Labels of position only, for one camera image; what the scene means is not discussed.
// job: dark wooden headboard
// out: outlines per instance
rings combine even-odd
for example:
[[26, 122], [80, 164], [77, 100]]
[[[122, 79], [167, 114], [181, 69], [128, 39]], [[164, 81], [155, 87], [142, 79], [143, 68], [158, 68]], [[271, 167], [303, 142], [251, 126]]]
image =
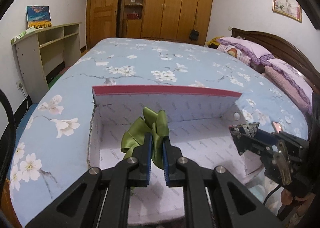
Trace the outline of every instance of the dark wooden headboard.
[[236, 38], [239, 36], [265, 47], [275, 58], [282, 59], [296, 68], [302, 74], [305, 81], [312, 87], [313, 91], [320, 94], [320, 73], [294, 45], [270, 33], [232, 28], [232, 37]]

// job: blue floral bedsheet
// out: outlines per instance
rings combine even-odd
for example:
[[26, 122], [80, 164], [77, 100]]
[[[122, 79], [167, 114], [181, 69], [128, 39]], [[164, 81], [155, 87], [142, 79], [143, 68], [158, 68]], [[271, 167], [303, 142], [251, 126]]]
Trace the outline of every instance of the blue floral bedsheet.
[[249, 122], [272, 132], [272, 121], [307, 139], [296, 105], [241, 61], [196, 45], [109, 38], [99, 42], [49, 90], [31, 116], [15, 152], [10, 195], [25, 226], [87, 169], [91, 87], [182, 85], [241, 92], [236, 102]]

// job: canvas painting with yellow field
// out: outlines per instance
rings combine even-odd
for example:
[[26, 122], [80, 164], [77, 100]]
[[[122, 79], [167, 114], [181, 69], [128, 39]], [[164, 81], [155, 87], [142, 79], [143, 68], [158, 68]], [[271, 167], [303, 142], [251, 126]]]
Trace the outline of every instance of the canvas painting with yellow field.
[[51, 27], [49, 6], [27, 6], [28, 27], [36, 29]]

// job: green ribbon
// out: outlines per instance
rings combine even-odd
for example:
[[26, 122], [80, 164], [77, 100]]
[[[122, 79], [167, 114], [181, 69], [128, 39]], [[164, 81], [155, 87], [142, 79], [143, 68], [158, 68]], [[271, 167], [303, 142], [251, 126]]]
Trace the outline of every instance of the green ribbon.
[[139, 117], [130, 126], [129, 130], [123, 135], [121, 140], [121, 151], [126, 153], [124, 159], [132, 156], [133, 149], [144, 143], [144, 136], [150, 132], [153, 136], [152, 161], [158, 167], [163, 169], [162, 163], [162, 140], [169, 136], [167, 117], [163, 110], [158, 113], [145, 107], [143, 116]]

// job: open white box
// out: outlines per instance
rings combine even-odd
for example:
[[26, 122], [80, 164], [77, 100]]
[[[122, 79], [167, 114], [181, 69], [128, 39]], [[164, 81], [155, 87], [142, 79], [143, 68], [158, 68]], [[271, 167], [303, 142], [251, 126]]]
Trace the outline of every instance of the open white box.
[[[163, 109], [168, 118], [171, 144], [200, 166], [225, 166], [240, 182], [247, 183], [261, 166], [252, 153], [239, 156], [229, 125], [246, 123], [235, 101], [240, 93], [183, 86], [96, 86], [91, 121], [89, 166], [106, 169], [124, 157], [123, 134], [144, 107]], [[235, 120], [235, 113], [240, 119]], [[168, 188], [164, 172], [151, 165], [150, 185], [135, 188], [130, 198], [128, 224], [150, 224], [184, 216], [182, 188]]]

